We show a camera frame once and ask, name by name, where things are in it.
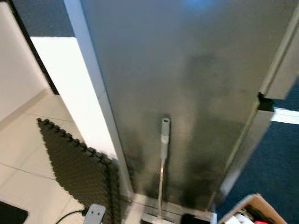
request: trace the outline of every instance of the white floor tile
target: white floor tile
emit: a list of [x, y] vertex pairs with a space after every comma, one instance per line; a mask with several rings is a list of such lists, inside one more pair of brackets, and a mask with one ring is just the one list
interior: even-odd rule
[[0, 200], [27, 210], [25, 224], [53, 224], [71, 196], [50, 179], [17, 171], [0, 188]]
[[74, 122], [64, 121], [62, 124], [58, 126], [64, 129], [67, 133], [70, 133], [74, 139], [79, 139], [80, 141], [83, 141], [83, 138]]
[[48, 95], [26, 111], [28, 114], [72, 121], [70, 113], [60, 96]]
[[21, 170], [27, 171], [32, 174], [45, 176], [55, 180], [55, 174], [50, 162], [47, 149], [41, 145], [20, 167]]
[[64, 120], [59, 120], [59, 119], [54, 119], [54, 118], [47, 118], [47, 117], [42, 117], [42, 116], [38, 116], [39, 118], [41, 118], [42, 120], [50, 120], [51, 122], [55, 123], [55, 125], [58, 125], [61, 127], [61, 125], [64, 123]]
[[145, 206], [142, 204], [131, 203], [127, 207], [125, 219], [121, 221], [123, 224], [137, 224], [143, 216]]
[[0, 130], [0, 142], [3, 142], [5, 139], [11, 136], [12, 133], [16, 130], [16, 128], [24, 121], [25, 115], [21, 115], [13, 120], [10, 124], [5, 126]]
[[9, 131], [4, 130], [0, 141], [1, 163], [19, 168], [43, 144], [36, 118], [37, 116], [22, 115], [20, 116], [22, 122], [19, 125]]
[[[60, 214], [60, 217], [57, 221], [64, 215], [76, 211], [84, 209], [84, 205], [80, 204], [76, 199], [72, 198], [68, 204], [66, 205], [64, 211]], [[82, 224], [84, 222], [84, 217], [81, 213], [72, 214], [66, 218], [64, 218], [59, 224]]]
[[16, 169], [0, 164], [0, 187], [15, 173]]

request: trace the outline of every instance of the mop handle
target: mop handle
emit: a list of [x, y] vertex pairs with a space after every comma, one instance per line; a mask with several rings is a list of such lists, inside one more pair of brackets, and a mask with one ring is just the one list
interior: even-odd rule
[[170, 119], [162, 119], [162, 128], [161, 128], [161, 160], [166, 160], [168, 154], [168, 143], [169, 143], [169, 134], [170, 134]]
[[170, 134], [170, 119], [162, 119], [161, 128], [161, 171], [160, 171], [160, 183], [159, 183], [159, 197], [158, 197], [158, 208], [159, 214], [158, 218], [162, 220], [162, 188], [163, 188], [163, 174], [164, 174], [164, 164], [168, 154], [168, 143]]

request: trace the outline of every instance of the floor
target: floor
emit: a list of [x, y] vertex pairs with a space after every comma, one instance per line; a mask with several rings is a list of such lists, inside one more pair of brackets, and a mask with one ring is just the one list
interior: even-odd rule
[[289, 116], [283, 121], [271, 122], [226, 200], [217, 209], [219, 218], [247, 195], [259, 193], [286, 223], [298, 223], [299, 116]]
[[[26, 224], [54, 224], [68, 212], [83, 208], [55, 180], [55, 176], [36, 124], [48, 118], [82, 140], [63, 101], [47, 95], [5, 128], [0, 130], [0, 201], [27, 210]], [[122, 223], [139, 223], [146, 208], [139, 203], [122, 202]], [[67, 217], [62, 224], [82, 224], [80, 214]]]

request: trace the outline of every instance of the stainless steel refrigerator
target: stainless steel refrigerator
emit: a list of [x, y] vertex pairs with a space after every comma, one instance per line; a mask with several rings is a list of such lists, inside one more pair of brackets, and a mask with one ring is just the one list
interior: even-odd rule
[[164, 200], [222, 201], [297, 75], [298, 1], [81, 4], [134, 192], [157, 198], [167, 116]]

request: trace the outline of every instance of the metal rod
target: metal rod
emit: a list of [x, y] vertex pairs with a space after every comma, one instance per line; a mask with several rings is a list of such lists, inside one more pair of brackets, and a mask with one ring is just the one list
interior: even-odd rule
[[161, 160], [161, 172], [160, 172], [160, 183], [159, 183], [159, 197], [158, 197], [158, 218], [162, 219], [162, 189], [163, 189], [163, 175], [164, 175], [164, 164], [165, 160]]

